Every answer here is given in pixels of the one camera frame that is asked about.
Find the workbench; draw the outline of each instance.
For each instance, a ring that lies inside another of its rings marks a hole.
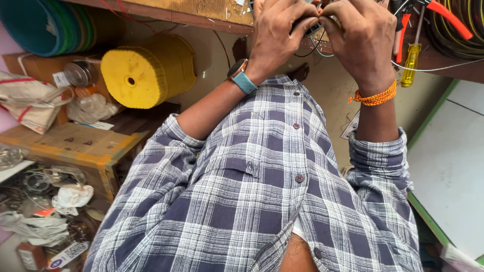
[[[101,0],[64,0],[73,3],[107,9]],[[120,11],[115,0],[104,0],[105,3],[115,11]],[[122,1],[126,12],[135,15],[148,16],[163,21],[219,30],[237,35],[252,36],[254,32],[252,14],[250,12],[249,0],[238,5],[235,0],[124,0]],[[412,25],[416,26],[417,16],[413,16]],[[404,49],[402,59],[407,59],[407,47],[413,43],[417,28],[407,28],[404,36]],[[323,33],[320,29],[313,35],[318,40]],[[418,69],[427,70],[441,68],[468,60],[457,60],[446,57],[437,52],[425,36],[420,37],[422,52],[419,56]],[[301,47],[313,48],[309,38],[303,39]],[[332,53],[331,43],[326,35],[323,36],[319,50],[324,53]],[[484,83],[484,61],[474,62],[454,68],[431,71],[430,73],[449,76],[453,78]]]

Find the orange thread bracelet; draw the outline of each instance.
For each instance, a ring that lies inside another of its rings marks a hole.
[[[392,99],[396,94],[396,79],[393,84],[388,88],[386,91],[376,94],[370,97],[362,97],[360,94],[360,90],[356,90],[355,97],[350,97],[348,103],[354,99],[355,101],[360,101],[363,105],[367,106],[377,106],[387,102],[388,100]]]

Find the yellow screwdriver handle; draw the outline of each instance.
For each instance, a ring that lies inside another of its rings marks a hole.
[[[421,49],[422,49],[422,44],[412,44],[408,47],[408,58],[407,58],[407,61],[405,62],[405,68],[417,69],[417,60]],[[415,76],[415,71],[405,69],[403,71],[403,76],[402,76],[402,80],[400,81],[400,85],[402,87],[412,86],[414,76]]]

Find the smartwatch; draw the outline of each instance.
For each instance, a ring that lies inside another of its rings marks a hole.
[[[227,77],[229,80],[235,82],[235,84],[237,84],[237,86],[239,86],[239,88],[241,88],[243,92],[245,92],[246,94],[251,94],[259,87],[254,85],[244,73],[248,62],[248,59],[241,59],[236,62],[234,66],[232,66],[232,68],[228,71]]]

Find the yellow bucket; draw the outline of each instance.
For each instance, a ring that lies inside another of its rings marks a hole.
[[[109,93],[130,108],[152,108],[191,88],[194,52],[176,35],[154,35],[108,51],[101,72]]]

